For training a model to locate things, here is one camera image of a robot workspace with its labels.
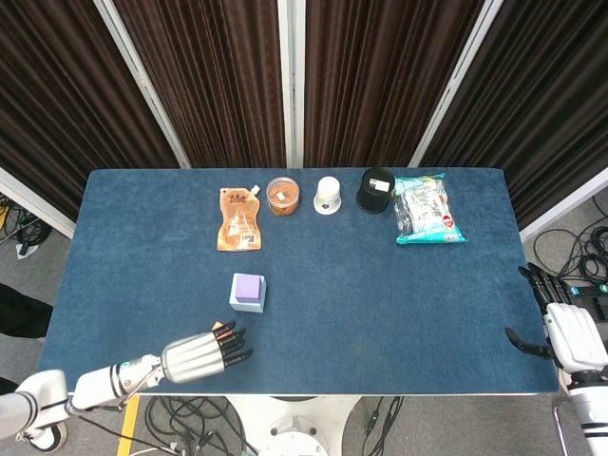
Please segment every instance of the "shoe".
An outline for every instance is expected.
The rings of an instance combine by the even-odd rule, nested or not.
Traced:
[[[44,429],[36,429],[32,433],[21,432],[17,440],[28,442],[31,447],[41,453],[53,453],[61,448],[67,439],[67,428],[64,423],[57,423]]]

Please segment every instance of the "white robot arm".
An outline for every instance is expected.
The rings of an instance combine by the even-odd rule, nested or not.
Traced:
[[[541,307],[547,329],[547,345],[523,342],[511,328],[505,332],[520,351],[552,359],[558,368],[571,375],[568,395],[575,406],[587,443],[594,456],[608,454],[608,353],[598,327],[585,310],[574,305],[570,287],[528,263],[520,272],[528,279]],[[567,448],[562,440],[565,454]]]
[[[15,393],[0,396],[0,439],[64,421],[108,401],[126,401],[140,390],[155,387],[163,378],[185,383],[214,375],[249,358],[244,329],[233,332],[231,321],[219,328],[169,344],[161,357],[147,354],[133,361],[84,374],[71,397],[60,370],[47,370],[26,379]]]

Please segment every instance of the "black container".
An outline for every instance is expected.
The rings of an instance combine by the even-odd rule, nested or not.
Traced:
[[[357,192],[357,205],[368,214],[380,214],[389,205],[395,177],[384,168],[370,168],[363,174]]]

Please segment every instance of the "person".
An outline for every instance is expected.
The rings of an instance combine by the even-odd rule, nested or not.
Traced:
[[[12,337],[38,339],[47,335],[53,308],[0,283],[0,333]],[[15,392],[19,385],[0,377],[0,395]],[[34,434],[21,432],[17,440],[28,442],[43,453],[52,453],[66,442],[67,429],[59,423],[38,429]]]

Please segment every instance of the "purple block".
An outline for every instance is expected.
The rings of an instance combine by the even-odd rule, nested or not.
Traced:
[[[235,298],[238,302],[257,304],[261,300],[262,280],[259,275],[239,274]]]

